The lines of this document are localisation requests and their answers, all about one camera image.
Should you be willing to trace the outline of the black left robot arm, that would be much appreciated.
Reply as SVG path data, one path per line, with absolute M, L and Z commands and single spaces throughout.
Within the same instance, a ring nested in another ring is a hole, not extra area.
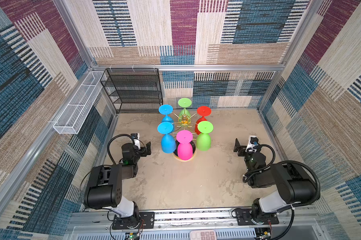
M 121 146 L 122 159 L 117 163 L 111 155 L 110 145 L 120 137 L 127 137 L 130 142 Z M 142 228 L 144 224 L 137 203 L 122 195 L 122 181 L 135 178 L 139 159 L 151 154 L 151 142 L 142 146 L 136 143 L 141 143 L 138 134 L 119 134 L 109 140 L 106 150 L 112 164 L 90 170 L 83 198 L 85 207 L 114 213 L 113 224 L 127 229 Z

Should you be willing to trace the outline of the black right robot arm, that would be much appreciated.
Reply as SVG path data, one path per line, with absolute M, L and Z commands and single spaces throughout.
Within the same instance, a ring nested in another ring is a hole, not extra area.
M 250 136 L 246 146 L 236 140 L 234 152 L 244 158 L 247 167 L 243 183 L 252 189 L 277 188 L 266 197 L 255 199 L 250 209 L 237 209 L 239 225 L 278 224 L 278 213 L 311 205 L 320 198 L 321 185 L 310 167 L 297 161 L 276 163 L 273 147 L 260 144 L 257 137 Z

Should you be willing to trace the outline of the red wine glass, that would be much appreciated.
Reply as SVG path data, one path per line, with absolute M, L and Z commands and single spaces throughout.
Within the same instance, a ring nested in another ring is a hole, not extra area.
M 200 122 L 206 121 L 206 117 L 209 116 L 212 113 L 212 110 L 207 106 L 201 106 L 197 109 L 197 114 L 201 116 L 197 121 L 196 124 L 199 124 Z

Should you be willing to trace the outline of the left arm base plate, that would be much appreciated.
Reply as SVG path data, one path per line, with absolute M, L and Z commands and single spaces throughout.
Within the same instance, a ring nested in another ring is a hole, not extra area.
M 153 229 L 155 220 L 154 212 L 141 212 L 133 214 L 130 217 L 120 218 L 118 215 L 113 217 L 111 225 L 112 230 L 138 230 Z

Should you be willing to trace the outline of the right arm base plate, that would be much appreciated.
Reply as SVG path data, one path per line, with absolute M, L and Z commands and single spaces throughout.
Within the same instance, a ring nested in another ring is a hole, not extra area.
M 277 214 L 264 213 L 260 210 L 252 213 L 250 208 L 235 208 L 231 211 L 231 215 L 237 220 L 239 226 L 277 225 L 280 223 Z

